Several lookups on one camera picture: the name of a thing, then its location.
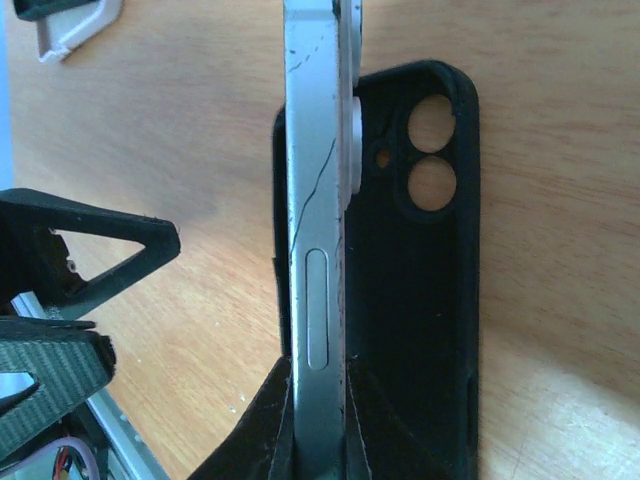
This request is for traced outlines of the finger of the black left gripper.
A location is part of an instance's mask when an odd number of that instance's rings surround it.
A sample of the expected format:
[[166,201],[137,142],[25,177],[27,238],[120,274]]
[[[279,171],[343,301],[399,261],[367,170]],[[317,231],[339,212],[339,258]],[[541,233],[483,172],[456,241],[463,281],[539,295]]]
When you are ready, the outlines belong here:
[[91,321],[1,319],[1,371],[34,385],[1,407],[1,453],[11,455],[104,388],[115,375],[111,339]]
[[[119,262],[83,275],[70,241],[130,244]],[[27,188],[1,192],[1,303],[32,293],[57,318],[76,320],[175,259],[167,220],[100,208]]]

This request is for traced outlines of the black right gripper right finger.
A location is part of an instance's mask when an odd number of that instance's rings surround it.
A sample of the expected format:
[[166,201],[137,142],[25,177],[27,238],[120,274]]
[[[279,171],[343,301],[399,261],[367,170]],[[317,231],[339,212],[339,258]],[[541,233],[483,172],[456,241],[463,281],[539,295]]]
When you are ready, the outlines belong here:
[[379,382],[358,358],[347,361],[348,479],[471,479],[456,474],[422,446],[401,421]]

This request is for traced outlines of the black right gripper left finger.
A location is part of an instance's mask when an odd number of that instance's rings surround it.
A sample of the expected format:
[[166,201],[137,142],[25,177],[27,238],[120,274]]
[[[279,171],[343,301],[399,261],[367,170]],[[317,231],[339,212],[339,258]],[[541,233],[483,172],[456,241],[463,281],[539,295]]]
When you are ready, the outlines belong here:
[[227,438],[191,480],[294,479],[291,360],[279,358]]

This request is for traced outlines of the dark smartphone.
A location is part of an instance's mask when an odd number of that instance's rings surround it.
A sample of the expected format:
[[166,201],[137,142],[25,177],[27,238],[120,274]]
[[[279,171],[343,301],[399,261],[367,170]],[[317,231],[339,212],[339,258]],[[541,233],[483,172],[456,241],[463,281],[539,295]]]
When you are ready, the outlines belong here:
[[346,476],[345,214],[362,178],[358,1],[284,7],[295,473]]

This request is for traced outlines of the black silicone phone case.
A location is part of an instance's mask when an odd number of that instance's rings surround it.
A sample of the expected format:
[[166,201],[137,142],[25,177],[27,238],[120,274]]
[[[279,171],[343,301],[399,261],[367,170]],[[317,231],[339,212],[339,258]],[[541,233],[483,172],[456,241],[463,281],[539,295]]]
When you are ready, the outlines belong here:
[[364,76],[363,184],[346,211],[347,361],[420,444],[478,467],[480,135],[472,81],[424,60]]

